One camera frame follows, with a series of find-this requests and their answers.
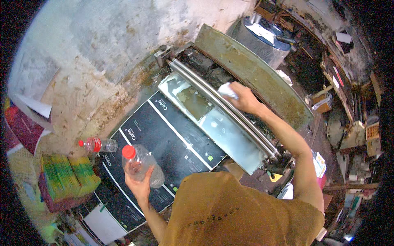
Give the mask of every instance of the plastic bottle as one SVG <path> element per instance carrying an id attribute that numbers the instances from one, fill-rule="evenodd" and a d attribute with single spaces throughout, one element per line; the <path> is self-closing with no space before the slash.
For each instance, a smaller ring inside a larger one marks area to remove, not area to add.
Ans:
<path id="1" fill-rule="evenodd" d="M 165 176 L 163 170 L 157 165 L 156 159 L 140 144 L 126 145 L 122 149 L 122 166 L 126 173 L 136 181 L 142 181 L 145 178 L 150 165 L 154 166 L 150 179 L 152 188 L 159 188 L 164 184 Z"/>
<path id="2" fill-rule="evenodd" d="M 78 144 L 88 152 L 116 152 L 118 149 L 116 140 L 100 139 L 98 137 L 88 137 L 86 142 L 79 140 Z"/>

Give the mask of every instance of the hand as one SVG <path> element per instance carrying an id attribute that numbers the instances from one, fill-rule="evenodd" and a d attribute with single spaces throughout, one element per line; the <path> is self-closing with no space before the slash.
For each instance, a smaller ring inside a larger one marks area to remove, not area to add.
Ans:
<path id="1" fill-rule="evenodd" d="M 154 166 L 148 168 L 143 181 L 136 181 L 125 172 L 125 183 L 131 192 L 133 192 L 141 208 L 148 207 L 149 193 L 151 192 L 149 180 L 151 179 L 153 169 Z"/>
<path id="2" fill-rule="evenodd" d="M 237 109 L 255 115 L 260 109 L 267 108 L 256 99 L 248 87 L 235 81 L 230 84 L 230 87 L 238 95 L 238 100 L 227 96 L 224 96 L 224 98 L 231 102 Z"/>

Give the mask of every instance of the cardboard box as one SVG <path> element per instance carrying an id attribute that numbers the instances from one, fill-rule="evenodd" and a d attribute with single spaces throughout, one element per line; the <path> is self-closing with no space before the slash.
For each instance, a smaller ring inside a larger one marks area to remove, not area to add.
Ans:
<path id="1" fill-rule="evenodd" d="M 319 96 L 317 98 L 313 98 L 312 99 L 312 104 L 315 105 L 316 103 L 318 103 L 318 102 L 320 102 L 320 101 L 322 101 L 322 100 L 324 100 L 326 98 L 329 98 L 328 93 L 325 93 L 325 94 L 323 94 L 323 95 L 321 95 L 321 96 Z M 331 100 L 326 102 L 326 103 L 323 103 L 322 105 L 320 105 L 320 107 L 318 107 L 316 109 L 316 111 L 321 113 L 321 114 L 324 113 L 324 112 L 327 112 L 329 110 L 331 110 Z"/>
<path id="2" fill-rule="evenodd" d="M 375 156 L 381 154 L 379 122 L 376 122 L 366 128 L 366 143 L 368 156 Z"/>

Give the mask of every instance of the metal roller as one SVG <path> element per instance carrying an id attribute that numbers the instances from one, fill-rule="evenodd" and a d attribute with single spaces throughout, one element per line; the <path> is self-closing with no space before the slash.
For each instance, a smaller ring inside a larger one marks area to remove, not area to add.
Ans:
<path id="1" fill-rule="evenodd" d="M 257 129 L 257 127 L 252 122 L 250 122 L 250 120 L 246 118 L 245 115 L 243 115 L 236 107 L 234 107 L 230 102 L 224 99 L 208 82 L 206 82 L 203 78 L 201 78 L 198 74 L 193 72 L 190 68 L 188 68 L 179 60 L 174 59 L 173 63 L 175 63 L 181 69 L 190 74 L 202 86 L 204 86 L 209 92 L 211 92 L 217 99 L 219 99 L 224 105 L 226 105 L 227 108 L 234 112 L 234 114 L 236 114 L 237 117 L 241 119 L 242 122 L 245 123 L 248 128 L 250 128 L 264 142 L 264 144 L 269 148 L 272 153 L 277 153 L 277 149 L 275 148 L 275 146 L 263 135 L 263 133 L 259 129 Z"/>
<path id="2" fill-rule="evenodd" d="M 179 73 L 184 79 L 188 80 L 196 89 L 206 94 L 209 98 L 213 100 L 217 106 L 219 106 L 225 113 L 227 113 L 251 138 L 256 145 L 264 151 L 269 158 L 276 158 L 275 154 L 277 151 L 273 152 L 270 148 L 251 130 L 242 120 L 240 120 L 237 115 L 230 110 L 219 98 L 217 98 L 212 92 L 210 92 L 205 86 L 203 86 L 199 81 L 197 81 L 192 75 L 186 72 L 183 68 L 178 66 L 174 62 L 169 62 L 170 67 Z"/>

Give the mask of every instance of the person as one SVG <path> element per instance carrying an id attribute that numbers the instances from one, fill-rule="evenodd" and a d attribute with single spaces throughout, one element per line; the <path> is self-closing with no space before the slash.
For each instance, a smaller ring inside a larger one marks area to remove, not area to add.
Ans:
<path id="1" fill-rule="evenodd" d="M 323 194 L 311 149 L 249 88 L 237 82 L 230 86 L 239 98 L 226 99 L 260 117 L 294 156 L 293 200 L 242 186 L 229 172 L 191 174 L 181 182 L 167 224 L 148 201 L 153 167 L 141 182 L 125 174 L 126 184 L 159 245 L 310 245 L 324 225 Z"/>

